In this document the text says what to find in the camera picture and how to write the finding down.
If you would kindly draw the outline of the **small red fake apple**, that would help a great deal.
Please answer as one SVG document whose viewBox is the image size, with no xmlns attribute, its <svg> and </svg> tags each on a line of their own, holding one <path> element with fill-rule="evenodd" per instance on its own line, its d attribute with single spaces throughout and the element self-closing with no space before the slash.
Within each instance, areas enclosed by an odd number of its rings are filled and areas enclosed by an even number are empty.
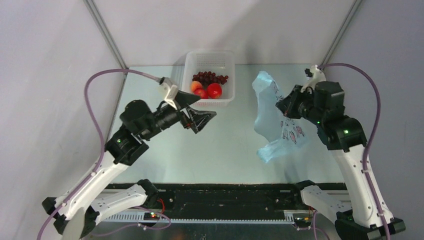
<svg viewBox="0 0 424 240">
<path fill-rule="evenodd" d="M 199 96 L 201 99 L 209 99 L 208 92 L 203 88 L 198 88 L 193 93 Z"/>
</svg>

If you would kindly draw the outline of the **orange fake peach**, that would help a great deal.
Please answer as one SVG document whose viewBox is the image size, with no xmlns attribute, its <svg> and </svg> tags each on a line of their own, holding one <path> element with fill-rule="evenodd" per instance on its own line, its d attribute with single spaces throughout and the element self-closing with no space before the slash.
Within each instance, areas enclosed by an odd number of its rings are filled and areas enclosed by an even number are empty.
<svg viewBox="0 0 424 240">
<path fill-rule="evenodd" d="M 195 93 L 197 90 L 203 90 L 203 89 L 204 89 L 204 87 L 203 87 L 201 82 L 196 81 L 196 80 L 191 82 L 190 90 L 191 90 L 192 93 Z"/>
</svg>

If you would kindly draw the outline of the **light blue plastic bag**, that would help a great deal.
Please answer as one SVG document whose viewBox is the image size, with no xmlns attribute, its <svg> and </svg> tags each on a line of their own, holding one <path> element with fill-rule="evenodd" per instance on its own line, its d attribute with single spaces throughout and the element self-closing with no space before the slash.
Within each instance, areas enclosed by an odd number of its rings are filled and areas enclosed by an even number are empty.
<svg viewBox="0 0 424 240">
<path fill-rule="evenodd" d="M 254 131 L 263 136 L 268 144 L 256 154 L 264 162 L 287 156 L 305 146 L 309 139 L 295 119 L 290 119 L 276 107 L 284 99 L 278 84 L 266 71 L 260 71 L 252 82 L 257 99 L 257 116 Z"/>
</svg>

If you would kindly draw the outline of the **large red fake apple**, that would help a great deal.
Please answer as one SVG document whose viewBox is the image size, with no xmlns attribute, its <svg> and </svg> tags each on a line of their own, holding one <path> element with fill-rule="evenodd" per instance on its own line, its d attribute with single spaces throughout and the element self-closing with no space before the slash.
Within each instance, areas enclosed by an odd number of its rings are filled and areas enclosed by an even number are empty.
<svg viewBox="0 0 424 240">
<path fill-rule="evenodd" d="M 211 99 L 219 99 L 222 96 L 223 90 L 219 83 L 211 83 L 206 88 L 207 94 Z"/>
</svg>

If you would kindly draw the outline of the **red fake grape bunch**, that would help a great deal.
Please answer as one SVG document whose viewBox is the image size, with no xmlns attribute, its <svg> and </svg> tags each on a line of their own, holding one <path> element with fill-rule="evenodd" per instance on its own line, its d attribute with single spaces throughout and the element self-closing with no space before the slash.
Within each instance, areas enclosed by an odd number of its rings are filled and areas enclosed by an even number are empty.
<svg viewBox="0 0 424 240">
<path fill-rule="evenodd" d="M 229 80 L 228 75 L 218 75 L 215 72 L 212 71 L 199 71 L 197 74 L 194 74 L 192 76 L 193 82 L 199 82 L 203 86 L 208 86 L 210 84 L 220 84 L 225 85 Z"/>
</svg>

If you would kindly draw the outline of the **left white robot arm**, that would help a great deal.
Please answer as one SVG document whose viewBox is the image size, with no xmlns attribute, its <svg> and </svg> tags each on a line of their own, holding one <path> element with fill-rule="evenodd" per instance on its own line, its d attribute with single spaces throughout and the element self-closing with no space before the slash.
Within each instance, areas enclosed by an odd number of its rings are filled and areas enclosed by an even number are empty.
<svg viewBox="0 0 424 240">
<path fill-rule="evenodd" d="M 147 141 L 159 133 L 177 123 L 199 133 L 216 116 L 215 111 L 194 109 L 192 104 L 199 99 L 198 95 L 178 91 L 175 98 L 162 101 L 156 111 L 141 99 L 129 102 L 120 115 L 121 127 L 104 145 L 87 175 L 73 189 L 42 202 L 54 219 L 56 231 L 64 239 L 79 240 L 114 214 L 135 207 L 155 207 L 159 192 L 148 179 L 108 197 L 100 197 L 100 193 L 148 150 Z"/>
</svg>

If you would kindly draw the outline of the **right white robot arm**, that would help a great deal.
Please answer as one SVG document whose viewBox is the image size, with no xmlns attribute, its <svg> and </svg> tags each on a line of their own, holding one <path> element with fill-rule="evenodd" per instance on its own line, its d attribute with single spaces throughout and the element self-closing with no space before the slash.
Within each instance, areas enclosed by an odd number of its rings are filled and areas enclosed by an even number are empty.
<svg viewBox="0 0 424 240">
<path fill-rule="evenodd" d="M 365 156 L 369 140 L 361 123 L 345 114 L 344 90 L 340 84 L 322 81 L 315 87 L 293 87 L 276 106 L 290 119 L 306 119 L 317 128 L 321 142 L 331 152 L 343 176 L 349 203 L 324 193 L 310 180 L 297 184 L 291 204 L 310 206 L 329 219 L 342 240 L 388 240 L 405 231 L 406 225 L 385 204 Z"/>
</svg>

